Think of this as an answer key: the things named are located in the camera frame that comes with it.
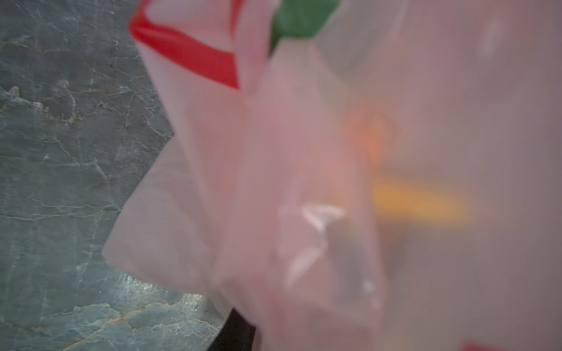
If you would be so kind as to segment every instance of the plastic bag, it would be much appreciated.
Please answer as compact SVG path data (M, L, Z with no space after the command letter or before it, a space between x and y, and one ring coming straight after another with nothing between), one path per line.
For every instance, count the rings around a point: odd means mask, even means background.
M278 5L139 6L176 136L108 263L264 350L560 349L560 5L341 0L269 57Z

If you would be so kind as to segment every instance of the plastic bag handle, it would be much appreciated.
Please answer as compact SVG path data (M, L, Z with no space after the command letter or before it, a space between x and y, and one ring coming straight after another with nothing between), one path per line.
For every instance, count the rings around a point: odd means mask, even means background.
M142 0L131 18L129 31L133 38L193 73L238 89L234 54L210 47L174 28L150 22L146 16L146 8L151 2L152 0ZM244 0L232 0L231 34L234 33L243 2Z

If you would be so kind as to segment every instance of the red stripe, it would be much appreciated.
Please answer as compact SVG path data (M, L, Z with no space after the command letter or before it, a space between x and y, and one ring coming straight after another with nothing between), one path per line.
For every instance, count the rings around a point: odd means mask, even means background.
M203 77L238 89L234 54L215 49L171 27L156 25L145 14L152 0L142 0L129 22L133 38L165 56L168 60ZM237 16L243 0L233 0Z
M240 16L240 9L244 0L232 0L232 12L230 13L230 34L234 37L236 31L236 23L238 23L238 16Z
M463 351L499 351L497 349L492 349L489 347L484 347L476 344L468 344L464 347Z

